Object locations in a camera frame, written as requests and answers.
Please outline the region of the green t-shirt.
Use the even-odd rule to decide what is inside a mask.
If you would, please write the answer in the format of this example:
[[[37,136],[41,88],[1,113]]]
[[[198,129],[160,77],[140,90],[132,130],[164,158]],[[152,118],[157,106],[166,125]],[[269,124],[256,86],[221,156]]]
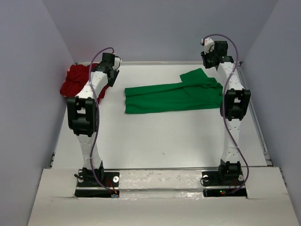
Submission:
[[[181,82],[125,89],[125,113],[147,114],[219,108],[223,86],[199,68]]]

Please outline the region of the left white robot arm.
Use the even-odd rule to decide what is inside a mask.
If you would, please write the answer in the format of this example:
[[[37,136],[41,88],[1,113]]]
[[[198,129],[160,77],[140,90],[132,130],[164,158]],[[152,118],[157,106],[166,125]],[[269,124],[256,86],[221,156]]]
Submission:
[[[99,156],[96,138],[99,130],[98,98],[112,87],[119,73],[115,62],[121,59],[114,52],[102,53],[100,63],[88,70],[88,81],[74,97],[67,98],[68,126],[76,135],[83,157],[83,167],[75,175],[83,185],[99,186],[105,179],[103,161]]]

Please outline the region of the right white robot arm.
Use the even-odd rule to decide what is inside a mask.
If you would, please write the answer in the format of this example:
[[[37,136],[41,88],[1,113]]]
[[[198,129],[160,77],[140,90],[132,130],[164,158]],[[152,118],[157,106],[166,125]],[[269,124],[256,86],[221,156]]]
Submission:
[[[251,97],[251,91],[245,89],[240,82],[237,66],[232,57],[228,56],[228,43],[206,38],[201,41],[204,51],[201,52],[206,69],[215,68],[224,80],[220,114],[223,118],[224,148],[216,171],[202,172],[203,186],[231,186],[240,184],[241,155],[238,150],[238,139],[241,121],[245,117]]]

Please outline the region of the red t-shirt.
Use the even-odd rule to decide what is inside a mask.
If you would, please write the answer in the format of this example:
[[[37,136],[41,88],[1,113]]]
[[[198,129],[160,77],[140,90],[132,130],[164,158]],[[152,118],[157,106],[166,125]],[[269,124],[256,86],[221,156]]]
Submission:
[[[60,94],[68,101],[76,100],[78,103],[87,99],[99,103],[109,88],[107,75],[104,73],[89,73],[90,66],[72,65],[67,71],[65,81],[60,89]],[[93,88],[89,85],[91,75]]]

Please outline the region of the white front cover board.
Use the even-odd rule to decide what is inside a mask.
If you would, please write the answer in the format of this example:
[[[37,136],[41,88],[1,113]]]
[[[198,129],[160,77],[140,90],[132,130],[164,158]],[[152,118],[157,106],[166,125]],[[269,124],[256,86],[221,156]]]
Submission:
[[[77,198],[77,172],[43,170],[29,225],[298,225],[278,168],[251,169],[242,197],[205,197],[199,170],[123,170],[119,198]]]

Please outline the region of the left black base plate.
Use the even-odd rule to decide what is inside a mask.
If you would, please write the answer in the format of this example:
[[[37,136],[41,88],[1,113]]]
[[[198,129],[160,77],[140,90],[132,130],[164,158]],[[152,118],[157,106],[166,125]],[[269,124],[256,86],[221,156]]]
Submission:
[[[104,179],[100,186],[92,177],[90,180],[83,178],[83,172],[74,174],[77,179],[75,196],[77,198],[119,198],[120,172],[105,171]]]

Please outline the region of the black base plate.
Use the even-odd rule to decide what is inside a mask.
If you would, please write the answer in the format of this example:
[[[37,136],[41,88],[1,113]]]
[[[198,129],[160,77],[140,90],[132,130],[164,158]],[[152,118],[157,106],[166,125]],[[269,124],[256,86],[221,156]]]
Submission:
[[[105,171],[104,179],[100,186],[92,177],[90,180],[83,178],[83,172],[74,174],[77,179],[75,196],[77,198],[119,198],[120,172]]]
[[[205,198],[211,197],[247,197],[246,187],[242,186],[244,183],[244,176],[242,172],[235,179],[221,180],[218,177],[217,171],[202,171],[200,184],[203,187],[203,196]]]

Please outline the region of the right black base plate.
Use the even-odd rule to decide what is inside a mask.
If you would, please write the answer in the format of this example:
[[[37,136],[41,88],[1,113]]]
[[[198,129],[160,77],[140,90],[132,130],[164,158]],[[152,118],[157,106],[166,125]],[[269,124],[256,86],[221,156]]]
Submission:
[[[200,184],[203,187],[203,196],[205,198],[211,197],[247,197],[246,187],[242,186],[244,183],[244,176],[242,172],[235,179],[221,180],[218,177],[217,171],[202,171]]]

